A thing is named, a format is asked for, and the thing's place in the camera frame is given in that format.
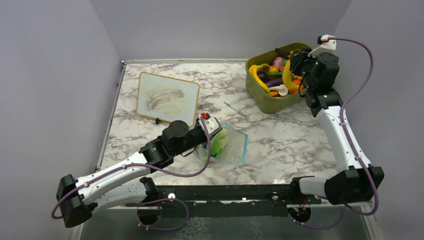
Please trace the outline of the clear zip top bag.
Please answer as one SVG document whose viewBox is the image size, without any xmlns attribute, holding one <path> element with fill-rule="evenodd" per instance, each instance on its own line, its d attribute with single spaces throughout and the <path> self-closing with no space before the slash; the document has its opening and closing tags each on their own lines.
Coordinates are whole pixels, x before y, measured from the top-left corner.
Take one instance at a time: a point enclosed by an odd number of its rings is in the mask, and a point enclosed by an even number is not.
<svg viewBox="0 0 424 240">
<path fill-rule="evenodd" d="M 211 156 L 210 161 L 224 165 L 238 165 L 247 155 L 248 135 L 227 124 L 223 124 L 222 128 L 227 128 L 229 142 L 223 152 L 216 157 Z"/>
</svg>

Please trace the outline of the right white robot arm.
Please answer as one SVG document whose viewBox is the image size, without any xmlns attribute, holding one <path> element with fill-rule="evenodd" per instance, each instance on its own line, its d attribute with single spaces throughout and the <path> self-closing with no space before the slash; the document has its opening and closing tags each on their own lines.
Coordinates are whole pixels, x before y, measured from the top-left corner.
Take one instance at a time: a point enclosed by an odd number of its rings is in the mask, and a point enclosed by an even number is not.
<svg viewBox="0 0 424 240">
<path fill-rule="evenodd" d="M 300 204 L 308 196 L 318 196 L 333 205 L 367 202 L 374 198 L 384 171 L 365 156 L 348 125 L 343 101 L 333 85 L 339 72 L 339 58 L 330 52 L 311 54 L 305 47 L 290 58 L 290 71 L 302 76 L 302 97 L 314 118 L 322 126 L 336 160 L 336 175 L 325 179 L 305 176 L 294 178 L 289 199 Z"/>
</svg>

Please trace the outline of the green lettuce leaf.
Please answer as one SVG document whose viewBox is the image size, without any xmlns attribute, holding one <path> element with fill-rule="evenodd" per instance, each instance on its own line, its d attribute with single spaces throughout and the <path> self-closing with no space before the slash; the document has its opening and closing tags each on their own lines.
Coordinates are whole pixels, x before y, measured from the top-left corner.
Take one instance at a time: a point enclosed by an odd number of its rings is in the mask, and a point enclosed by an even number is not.
<svg viewBox="0 0 424 240">
<path fill-rule="evenodd" d="M 220 155 L 228 143 L 229 133 L 227 128 L 223 128 L 214 136 L 211 141 L 211 156 L 216 157 Z"/>
</svg>

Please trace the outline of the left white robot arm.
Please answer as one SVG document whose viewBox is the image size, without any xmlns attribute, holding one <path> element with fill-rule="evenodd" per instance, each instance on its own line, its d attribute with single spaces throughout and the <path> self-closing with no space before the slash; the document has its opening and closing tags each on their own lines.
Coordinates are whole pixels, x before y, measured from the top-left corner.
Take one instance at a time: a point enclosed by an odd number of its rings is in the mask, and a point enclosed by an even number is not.
<svg viewBox="0 0 424 240">
<path fill-rule="evenodd" d="M 175 120 L 161 135 L 119 163 L 86 176 L 63 176 L 59 180 L 55 195 L 57 204 L 51 218 L 62 219 L 66 228 L 73 228 L 103 209 L 137 201 L 152 205 L 157 200 L 154 188 L 143 182 L 134 186 L 126 184 L 156 171 L 170 175 L 165 168 L 174 158 L 196 147 L 207 148 L 210 155 L 212 139 L 222 129 L 219 121 L 209 115 L 199 116 L 192 129 L 184 121 Z"/>
</svg>

